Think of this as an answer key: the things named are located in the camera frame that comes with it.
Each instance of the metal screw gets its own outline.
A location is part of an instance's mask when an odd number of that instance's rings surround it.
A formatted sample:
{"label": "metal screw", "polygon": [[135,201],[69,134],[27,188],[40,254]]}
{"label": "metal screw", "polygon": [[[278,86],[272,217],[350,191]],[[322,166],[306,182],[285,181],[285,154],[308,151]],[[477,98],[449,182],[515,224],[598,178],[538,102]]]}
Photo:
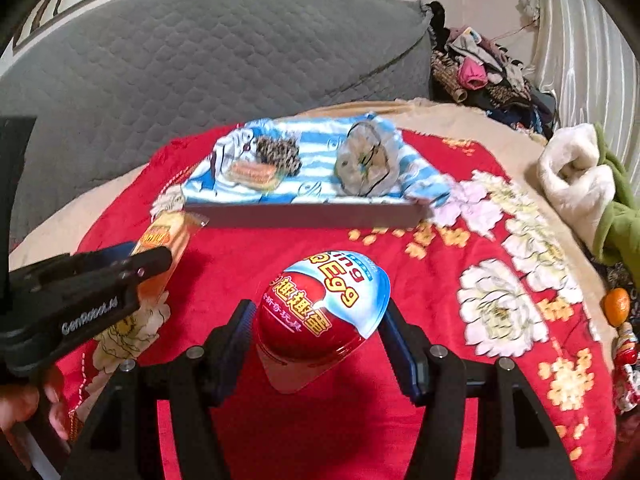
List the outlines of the metal screw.
{"label": "metal screw", "polygon": [[200,359],[204,355],[204,348],[202,346],[192,346],[187,350],[187,357],[189,359]]}
{"label": "metal screw", "polygon": [[507,370],[510,372],[516,367],[516,363],[513,362],[513,359],[509,359],[508,357],[501,357],[498,359],[498,366],[503,370]]}
{"label": "metal screw", "polygon": [[130,258],[125,258],[124,260],[116,260],[111,262],[111,267],[125,267],[130,261]]}
{"label": "metal screw", "polygon": [[447,354],[449,353],[449,350],[447,350],[444,346],[442,345],[433,345],[430,349],[429,349],[429,353],[434,356],[437,357],[438,359],[442,359],[443,357],[446,357]]}
{"label": "metal screw", "polygon": [[127,359],[120,364],[120,370],[123,372],[130,372],[136,367],[136,361],[134,359]]}

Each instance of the green cloth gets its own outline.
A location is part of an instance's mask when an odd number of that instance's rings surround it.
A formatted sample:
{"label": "green cloth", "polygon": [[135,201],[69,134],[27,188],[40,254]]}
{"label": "green cloth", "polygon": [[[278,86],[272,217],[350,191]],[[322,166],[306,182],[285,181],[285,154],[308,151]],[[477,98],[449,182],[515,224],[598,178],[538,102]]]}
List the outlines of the green cloth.
{"label": "green cloth", "polygon": [[611,168],[616,194],[600,219],[592,252],[598,261],[608,266],[624,262],[634,283],[640,283],[640,211],[636,209],[624,166],[609,151],[602,127],[596,124],[595,129],[600,150],[598,164]]}

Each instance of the blue striped cloth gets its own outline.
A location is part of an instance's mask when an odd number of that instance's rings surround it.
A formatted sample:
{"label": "blue striped cloth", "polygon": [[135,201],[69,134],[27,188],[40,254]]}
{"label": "blue striped cloth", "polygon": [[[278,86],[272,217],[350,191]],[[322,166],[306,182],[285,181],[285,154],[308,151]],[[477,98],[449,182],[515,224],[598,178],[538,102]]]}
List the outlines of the blue striped cloth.
{"label": "blue striped cloth", "polygon": [[[399,149],[400,177],[386,196],[345,196],[334,167],[337,149],[351,127],[359,121],[373,120],[392,132]],[[300,146],[302,168],[297,176],[285,177],[270,192],[260,192],[225,178],[225,171],[236,160],[255,160],[256,139],[294,137]],[[352,118],[250,121],[220,138],[212,153],[182,184],[182,193],[190,203],[406,203],[422,202],[440,206],[449,197],[449,186],[442,175],[414,148],[402,140],[402,132],[389,120],[375,114]]]}

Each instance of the beige blanket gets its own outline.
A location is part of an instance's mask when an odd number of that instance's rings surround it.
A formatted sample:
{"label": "beige blanket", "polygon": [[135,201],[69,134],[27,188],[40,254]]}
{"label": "beige blanket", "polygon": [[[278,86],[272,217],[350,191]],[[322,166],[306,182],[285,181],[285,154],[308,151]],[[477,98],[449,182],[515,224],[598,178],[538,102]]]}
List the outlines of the beige blanket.
{"label": "beige blanket", "polygon": [[[373,111],[394,121],[401,128],[453,139],[472,139],[491,151],[506,172],[536,200],[540,211],[556,232],[574,269],[588,312],[602,338],[604,358],[611,363],[611,343],[615,330],[600,307],[606,293],[604,284],[582,253],[571,229],[562,222],[543,197],[536,177],[536,164],[542,146],[524,134],[514,132],[474,108],[457,105],[433,105],[425,100],[412,102],[367,102],[318,108],[307,116],[354,116]],[[10,267],[17,268],[64,252],[74,252],[84,234],[104,209],[140,174],[142,168],[127,173],[85,193],[34,230],[10,255]]]}

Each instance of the white flower pattern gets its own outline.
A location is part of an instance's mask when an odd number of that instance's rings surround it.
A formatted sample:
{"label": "white flower pattern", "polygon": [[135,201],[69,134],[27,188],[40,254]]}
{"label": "white flower pattern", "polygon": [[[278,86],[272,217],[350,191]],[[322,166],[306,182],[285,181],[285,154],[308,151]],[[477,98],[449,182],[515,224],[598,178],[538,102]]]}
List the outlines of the white flower pattern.
{"label": "white flower pattern", "polygon": [[158,330],[171,316],[166,304],[168,296],[168,292],[163,292],[156,304],[142,301],[137,311],[95,337],[96,370],[113,373],[121,362],[136,359],[159,338]]}
{"label": "white flower pattern", "polygon": [[501,176],[474,170],[472,179],[486,188],[492,202],[514,217],[505,222],[510,236],[502,246],[511,255],[513,266],[527,275],[531,290],[552,288],[567,303],[580,303],[582,291],[536,203],[516,182],[507,183]]}
{"label": "white flower pattern", "polygon": [[517,277],[500,260],[484,260],[460,276],[460,317],[476,355],[515,356],[547,341],[548,327]]}
{"label": "white flower pattern", "polygon": [[582,301],[582,291],[569,270],[564,251],[542,215],[510,218],[505,227],[511,235],[502,246],[513,257],[513,266],[527,275],[531,290],[552,288],[569,304]]}
{"label": "white flower pattern", "polygon": [[158,195],[149,213],[153,220],[164,211],[182,211],[183,208],[184,196],[182,195],[182,187],[178,184],[168,187],[163,193]]}
{"label": "white flower pattern", "polygon": [[447,201],[433,210],[431,221],[438,227],[451,227],[462,216],[470,231],[495,240],[491,229],[502,218],[500,206],[491,200],[485,200],[487,190],[479,182],[470,180],[457,182],[445,174],[450,194]]}

